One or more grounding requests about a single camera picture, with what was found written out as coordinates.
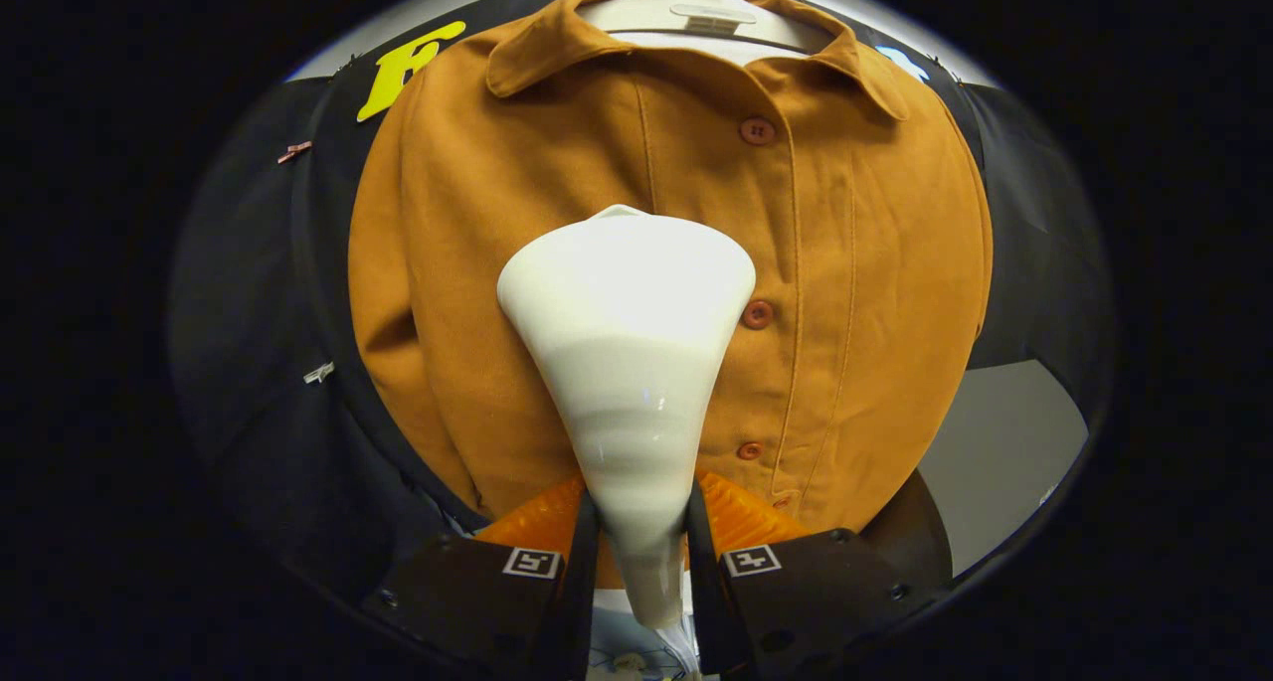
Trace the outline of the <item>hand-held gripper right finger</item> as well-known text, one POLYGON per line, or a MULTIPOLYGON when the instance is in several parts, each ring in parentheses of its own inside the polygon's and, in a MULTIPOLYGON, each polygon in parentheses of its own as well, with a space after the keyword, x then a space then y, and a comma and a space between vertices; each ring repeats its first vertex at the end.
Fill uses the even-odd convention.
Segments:
POLYGON ((919 474, 855 533, 811 532, 700 472, 686 524, 709 677, 847 677, 936 600, 936 504, 919 474))

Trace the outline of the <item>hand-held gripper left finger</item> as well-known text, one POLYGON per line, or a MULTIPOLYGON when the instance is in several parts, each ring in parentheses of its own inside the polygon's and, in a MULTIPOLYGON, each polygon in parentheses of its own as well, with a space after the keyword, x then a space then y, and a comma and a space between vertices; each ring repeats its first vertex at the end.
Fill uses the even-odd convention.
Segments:
POLYGON ((468 538, 442 533, 363 600, 426 680, 582 680, 600 509, 580 474, 468 538))

